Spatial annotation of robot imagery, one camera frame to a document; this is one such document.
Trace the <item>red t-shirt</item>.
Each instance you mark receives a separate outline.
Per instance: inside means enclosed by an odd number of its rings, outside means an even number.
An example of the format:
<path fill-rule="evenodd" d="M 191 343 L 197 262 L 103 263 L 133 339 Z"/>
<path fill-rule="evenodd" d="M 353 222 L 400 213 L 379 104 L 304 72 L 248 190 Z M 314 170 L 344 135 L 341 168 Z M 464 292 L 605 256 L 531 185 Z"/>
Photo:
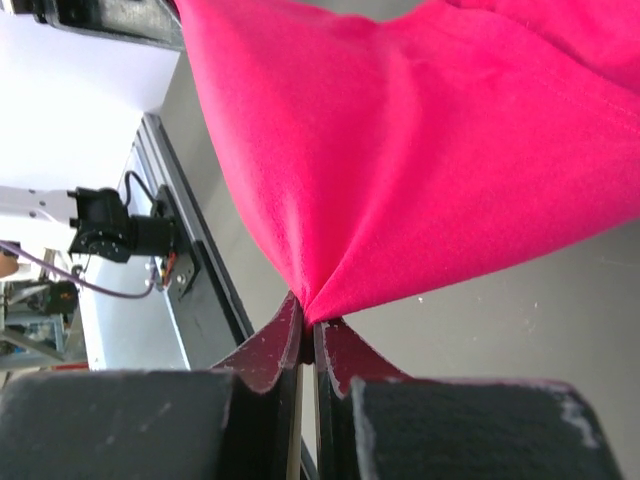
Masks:
<path fill-rule="evenodd" d="M 231 196 L 309 323 L 639 215 L 639 5 L 177 5 Z"/>

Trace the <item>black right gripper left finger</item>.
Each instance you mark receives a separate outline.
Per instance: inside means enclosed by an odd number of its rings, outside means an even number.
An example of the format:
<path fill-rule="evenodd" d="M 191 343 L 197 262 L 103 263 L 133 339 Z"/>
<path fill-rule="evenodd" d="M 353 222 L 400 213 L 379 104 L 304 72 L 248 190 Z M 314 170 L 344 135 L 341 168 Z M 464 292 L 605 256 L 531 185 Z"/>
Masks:
<path fill-rule="evenodd" d="M 5 479 L 297 479 L 299 301 L 208 370 L 31 374 L 1 393 Z"/>

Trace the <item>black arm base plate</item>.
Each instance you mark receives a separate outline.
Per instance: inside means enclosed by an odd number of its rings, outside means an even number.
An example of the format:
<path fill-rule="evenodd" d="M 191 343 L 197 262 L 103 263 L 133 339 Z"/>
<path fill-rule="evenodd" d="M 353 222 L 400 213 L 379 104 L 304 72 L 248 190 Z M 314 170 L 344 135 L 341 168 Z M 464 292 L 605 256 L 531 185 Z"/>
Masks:
<path fill-rule="evenodd" d="M 208 369 L 246 341 L 254 329 L 206 223 L 191 197 L 159 187 L 153 213 L 176 228 L 165 293 L 189 369 Z"/>

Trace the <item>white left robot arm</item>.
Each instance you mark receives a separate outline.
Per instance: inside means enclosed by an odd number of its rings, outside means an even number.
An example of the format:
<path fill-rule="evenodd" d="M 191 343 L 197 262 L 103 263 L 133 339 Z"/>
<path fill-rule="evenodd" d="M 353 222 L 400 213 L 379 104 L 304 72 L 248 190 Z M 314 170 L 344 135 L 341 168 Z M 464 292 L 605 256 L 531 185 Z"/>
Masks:
<path fill-rule="evenodd" d="M 131 214 L 111 188 L 1 188 L 1 240 L 11 247 L 33 242 L 125 264 L 134 256 L 168 256 L 175 237 L 172 220 Z"/>

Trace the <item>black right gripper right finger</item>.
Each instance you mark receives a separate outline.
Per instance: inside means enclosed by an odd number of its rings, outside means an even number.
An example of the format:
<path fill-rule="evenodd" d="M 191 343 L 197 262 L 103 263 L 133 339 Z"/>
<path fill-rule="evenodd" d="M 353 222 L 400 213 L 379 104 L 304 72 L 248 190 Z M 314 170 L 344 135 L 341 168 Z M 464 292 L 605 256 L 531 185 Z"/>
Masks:
<path fill-rule="evenodd" d="M 598 418 L 570 385 L 419 379 L 343 320 L 313 329 L 324 479 L 618 479 Z"/>

